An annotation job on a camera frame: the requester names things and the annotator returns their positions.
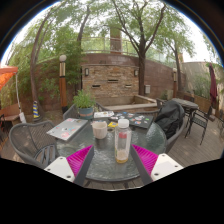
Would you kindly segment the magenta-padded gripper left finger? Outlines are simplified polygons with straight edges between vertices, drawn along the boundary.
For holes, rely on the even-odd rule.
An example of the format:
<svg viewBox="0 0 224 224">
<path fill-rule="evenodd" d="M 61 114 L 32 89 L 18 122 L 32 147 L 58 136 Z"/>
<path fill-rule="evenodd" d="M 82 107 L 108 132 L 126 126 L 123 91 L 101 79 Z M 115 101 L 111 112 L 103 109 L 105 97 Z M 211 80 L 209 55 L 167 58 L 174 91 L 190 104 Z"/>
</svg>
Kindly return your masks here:
<svg viewBox="0 0 224 224">
<path fill-rule="evenodd" d="M 68 157 L 60 156 L 45 171 L 82 186 L 94 156 L 94 146 L 87 146 Z"/>
</svg>

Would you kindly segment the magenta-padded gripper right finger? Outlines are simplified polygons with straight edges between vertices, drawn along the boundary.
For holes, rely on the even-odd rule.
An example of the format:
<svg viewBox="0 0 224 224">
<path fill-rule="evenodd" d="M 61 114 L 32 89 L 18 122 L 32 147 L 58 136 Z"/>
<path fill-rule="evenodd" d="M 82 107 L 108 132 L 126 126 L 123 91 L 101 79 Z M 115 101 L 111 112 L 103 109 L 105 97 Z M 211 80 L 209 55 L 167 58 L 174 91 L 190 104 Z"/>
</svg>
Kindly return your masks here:
<svg viewBox="0 0 224 224">
<path fill-rule="evenodd" d="M 144 185 L 183 169 L 183 166 L 166 153 L 157 155 L 134 144 L 131 145 L 130 153 Z"/>
</svg>

